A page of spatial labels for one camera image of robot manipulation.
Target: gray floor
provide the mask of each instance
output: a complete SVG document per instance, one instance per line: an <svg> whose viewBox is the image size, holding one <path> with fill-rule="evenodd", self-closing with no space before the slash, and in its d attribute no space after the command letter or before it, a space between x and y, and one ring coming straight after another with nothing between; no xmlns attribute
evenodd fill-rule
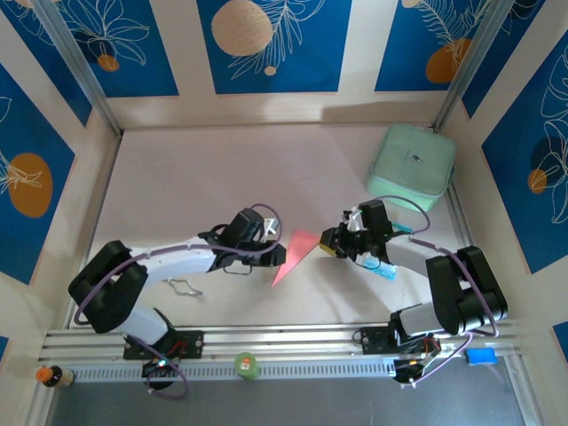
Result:
<svg viewBox="0 0 568 426"><path fill-rule="evenodd" d="M58 390L47 425L522 425L503 362L455 359L418 389L392 379L198 382L190 398L152 397L138 383Z"/></svg>

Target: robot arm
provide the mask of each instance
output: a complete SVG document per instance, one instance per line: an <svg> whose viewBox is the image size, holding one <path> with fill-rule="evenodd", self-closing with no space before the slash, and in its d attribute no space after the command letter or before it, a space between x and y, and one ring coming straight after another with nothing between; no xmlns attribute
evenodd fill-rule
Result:
<svg viewBox="0 0 568 426"><path fill-rule="evenodd" d="M84 306L83 313L97 333L118 331L167 353L180 340L178 332L161 312L138 301L140 293L157 282L213 272L235 261L250 267L283 264L286 250L280 244L270 249L273 241L266 241L277 226L277 220L264 220L253 209L244 209L229 225L218 225L175 246L127 248L120 241L111 241L77 275L68 291L81 305L104 277L123 265Z"/></svg>
<svg viewBox="0 0 568 426"><path fill-rule="evenodd" d="M394 232L380 200L345 211L343 222L326 230L319 245L332 256L348 257L355 262L358 256L370 254L381 262L404 266L428 278L432 302L390 316L390 329L398 344L428 333L458 335L489 323L473 289L462 289L466 277L456 262L449 255L441 256L433 244L417 244L409 233ZM483 252L472 246L455 255L477 283L494 319L506 318L507 302Z"/></svg>

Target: white tabletop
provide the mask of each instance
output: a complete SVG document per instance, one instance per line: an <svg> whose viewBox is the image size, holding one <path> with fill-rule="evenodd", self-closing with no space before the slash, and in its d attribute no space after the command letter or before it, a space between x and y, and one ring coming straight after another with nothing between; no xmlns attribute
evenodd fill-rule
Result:
<svg viewBox="0 0 568 426"><path fill-rule="evenodd" d="M183 241L255 202L279 211L285 246L295 229L320 235L339 224L344 209L373 198L363 182L385 129L304 124L127 131L91 256L111 240L127 247ZM388 211L392 221L423 226L418 213L389 203ZM455 249L444 199L430 216L424 239ZM399 268L394 281L386 280L318 248L271 288L276 272L188 276L204 296L177 296L157 283L140 300L177 326L386 321L391 312L430 300L426 279L414 272Z"/></svg>

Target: metal clip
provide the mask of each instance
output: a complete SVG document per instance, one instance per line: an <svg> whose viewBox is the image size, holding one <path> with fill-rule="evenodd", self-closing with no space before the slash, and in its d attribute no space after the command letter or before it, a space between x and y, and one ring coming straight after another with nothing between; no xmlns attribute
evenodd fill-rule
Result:
<svg viewBox="0 0 568 426"><path fill-rule="evenodd" d="M166 280L166 282L168 284L170 284L170 287L172 287L174 289L174 291L176 292L176 294L178 294L180 296L203 296L204 295L204 293L202 291L198 290L197 288L193 288L188 280L169 279L169 280ZM176 282L184 282L191 289L191 291L180 291L180 290L178 290L178 288L174 284Z"/></svg>

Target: orange circle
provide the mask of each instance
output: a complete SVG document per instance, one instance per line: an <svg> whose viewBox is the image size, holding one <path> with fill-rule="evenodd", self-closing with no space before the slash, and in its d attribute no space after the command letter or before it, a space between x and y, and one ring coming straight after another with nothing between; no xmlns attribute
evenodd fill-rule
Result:
<svg viewBox="0 0 568 426"><path fill-rule="evenodd" d="M547 174L541 169L535 169L529 174L529 189L533 193L543 193L547 189Z"/></svg>
<svg viewBox="0 0 568 426"><path fill-rule="evenodd" d="M461 38L440 47L428 59L426 78L432 83L450 83L470 44L469 38Z"/></svg>
<svg viewBox="0 0 568 426"><path fill-rule="evenodd" d="M118 71L118 68L120 66L118 60L116 60L115 57L106 54L100 55L99 58L97 59L97 63L99 64L99 67L103 68L105 71L108 71L109 73Z"/></svg>
<svg viewBox="0 0 568 426"><path fill-rule="evenodd" d="M14 208L33 219L45 214L51 203L53 180L50 167L37 154L17 155L8 166L13 178L8 191Z"/></svg>
<svg viewBox="0 0 568 426"><path fill-rule="evenodd" d="M53 370L49 367L41 367L35 372L35 379L38 382L48 382L53 377Z"/></svg>

